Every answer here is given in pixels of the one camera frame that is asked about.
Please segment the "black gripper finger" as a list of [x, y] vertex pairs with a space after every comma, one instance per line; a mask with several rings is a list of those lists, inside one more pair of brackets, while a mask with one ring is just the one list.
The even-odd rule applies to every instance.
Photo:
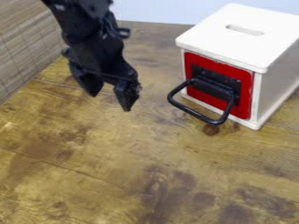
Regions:
[[136, 100], [139, 99], [140, 84], [137, 82], [121, 80], [116, 84], [113, 92], [121, 109], [125, 112], [129, 112]]
[[69, 63], [69, 71], [87, 94], [91, 97], [96, 97], [104, 86], [104, 81], [93, 73], [85, 72], [75, 63]]

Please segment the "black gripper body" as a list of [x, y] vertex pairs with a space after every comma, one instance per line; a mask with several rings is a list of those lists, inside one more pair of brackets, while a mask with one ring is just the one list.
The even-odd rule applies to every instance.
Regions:
[[136, 70], [123, 56], [123, 39], [129, 36], [127, 28], [120, 28], [115, 20], [105, 20], [104, 24], [69, 20], [63, 21], [60, 27], [63, 40], [69, 46], [64, 51], [69, 63], [77, 64], [104, 83], [112, 85], [120, 81], [139, 83]]

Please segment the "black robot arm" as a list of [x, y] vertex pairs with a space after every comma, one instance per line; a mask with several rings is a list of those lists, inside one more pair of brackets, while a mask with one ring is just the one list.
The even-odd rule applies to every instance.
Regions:
[[61, 29], [61, 55], [85, 92], [95, 96], [108, 83], [128, 111], [139, 99], [137, 72], [125, 61], [124, 40], [131, 31], [117, 26], [109, 9], [113, 0], [41, 0]]

